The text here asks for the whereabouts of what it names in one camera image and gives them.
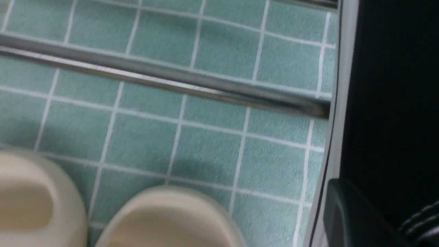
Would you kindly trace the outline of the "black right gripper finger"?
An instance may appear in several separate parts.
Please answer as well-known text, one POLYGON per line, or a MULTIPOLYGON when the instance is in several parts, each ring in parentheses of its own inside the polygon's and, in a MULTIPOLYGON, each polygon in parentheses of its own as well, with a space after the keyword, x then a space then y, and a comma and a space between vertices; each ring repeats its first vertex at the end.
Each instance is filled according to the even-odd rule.
POLYGON ((323 224, 330 247, 404 247, 398 236, 349 181, 328 181, 323 224))

